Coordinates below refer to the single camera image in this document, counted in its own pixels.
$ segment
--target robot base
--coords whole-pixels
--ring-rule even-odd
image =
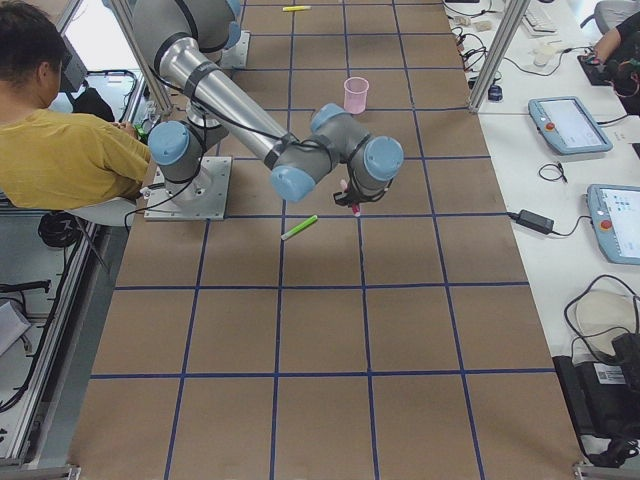
[[[242,30],[238,43],[222,52],[222,57],[219,62],[220,68],[226,70],[243,70],[246,68],[250,37],[251,33],[249,31]]]
[[[184,220],[224,220],[229,191],[229,177],[231,176],[231,157],[204,157],[202,166],[213,178],[213,184],[206,190],[202,198],[195,200],[188,208],[176,205],[169,200],[157,208],[145,210],[147,221],[184,221]],[[164,175],[160,169],[156,171],[154,183],[164,183]],[[151,190],[147,197],[147,205],[156,205],[167,200],[167,191]]]

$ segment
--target black hair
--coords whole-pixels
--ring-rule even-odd
[[[20,0],[0,2],[0,80],[19,87],[42,62],[57,71],[66,52],[42,10]]]

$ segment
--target man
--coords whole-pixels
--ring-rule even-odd
[[[0,189],[16,206],[48,210],[134,199],[150,153],[131,125],[47,110],[65,53],[42,11],[0,0]]]
[[[593,47],[596,58],[601,63],[605,63],[627,39],[638,31],[640,31],[640,12],[631,15],[620,25],[603,35]]]
[[[593,47],[595,65],[606,65],[613,87],[625,110],[640,114],[640,71],[629,62],[640,62],[640,12],[606,32]]]

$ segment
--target chair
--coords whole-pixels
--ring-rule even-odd
[[[136,204],[132,200],[128,200],[122,197],[116,197],[102,203],[96,203],[95,205],[67,210],[67,213],[81,218],[82,220],[108,227],[124,227],[126,221],[126,228],[128,229],[129,227],[131,227],[134,217],[133,215],[128,214],[133,212],[135,209]],[[102,255],[100,255],[100,252],[98,252],[98,249],[93,243],[93,239],[89,235],[89,232],[87,232],[86,226],[83,225],[83,222],[78,220],[78,218],[76,218],[78,228],[82,232],[84,238],[87,240],[89,248],[91,248],[91,251],[97,257],[100,265],[102,265],[102,268],[104,268],[107,276],[109,276],[111,271],[109,266],[102,258]]]
[[[126,226],[130,227],[133,215],[127,216],[127,214],[135,209],[136,204],[132,200],[116,197],[95,205],[67,210],[67,212],[91,223],[109,227],[124,227],[126,218]]]
[[[593,15],[589,15],[580,24],[580,28],[595,19],[598,30],[605,34],[639,11],[640,1],[638,0],[603,0],[596,3]]]

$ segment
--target green marker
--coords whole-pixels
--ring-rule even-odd
[[[294,235],[297,235],[298,233],[300,233],[305,228],[309,228],[311,225],[313,225],[317,221],[318,221],[318,216],[317,215],[312,215],[311,217],[307,218],[304,222],[302,222],[300,225],[296,225],[291,230],[289,230],[287,233],[282,234],[280,236],[280,238],[282,240],[288,240],[289,238],[293,237]]]

